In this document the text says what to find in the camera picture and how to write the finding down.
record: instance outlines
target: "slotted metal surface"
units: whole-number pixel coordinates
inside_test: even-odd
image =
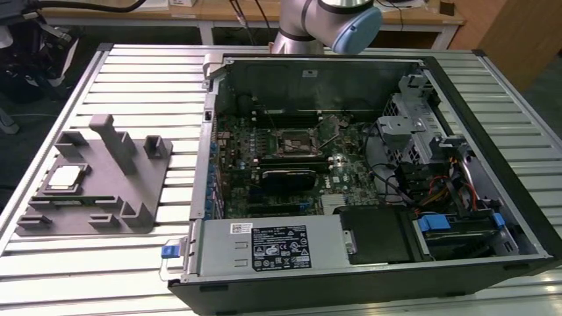
[[[116,45],[86,72],[78,92],[58,121],[60,129],[80,130],[88,139],[90,116],[112,113],[118,130],[134,138],[160,134],[174,141],[174,157],[158,210],[158,226],[146,235],[20,237],[12,234],[26,201],[52,164],[56,150],[46,144],[34,172],[11,201],[1,221],[0,309],[7,315],[191,315],[160,280],[160,247],[186,235],[191,185],[204,102],[203,56],[212,52],[266,53],[262,47]],[[518,95],[498,83],[483,59],[470,52],[389,50],[371,55],[433,55],[439,60],[483,127],[550,222],[562,232],[562,151],[551,131]],[[453,129],[454,119],[446,113]],[[168,263],[178,271],[182,261]],[[509,280],[471,296],[338,306],[268,315],[559,315],[562,270]]]

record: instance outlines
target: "motherboard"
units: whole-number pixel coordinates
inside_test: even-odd
[[[366,127],[346,113],[220,116],[224,218],[323,215],[377,204],[362,153]]]

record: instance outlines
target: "power supply label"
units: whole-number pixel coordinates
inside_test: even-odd
[[[259,271],[313,267],[307,227],[252,228],[252,268]]]

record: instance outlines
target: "3d printed holder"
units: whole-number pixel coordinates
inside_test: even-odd
[[[127,234],[152,230],[172,143],[160,136],[132,140],[111,115],[94,115],[102,140],[63,132],[60,152],[20,217],[20,236]]]

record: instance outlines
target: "blue latch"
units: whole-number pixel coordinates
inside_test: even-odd
[[[503,228],[503,226],[506,226],[506,221],[503,219],[502,214],[494,213],[494,222],[498,228]]]
[[[426,215],[418,219],[419,229],[423,232],[429,230],[445,230],[450,229],[447,217],[443,214]]]
[[[160,257],[162,259],[179,258],[179,245],[163,246]]]

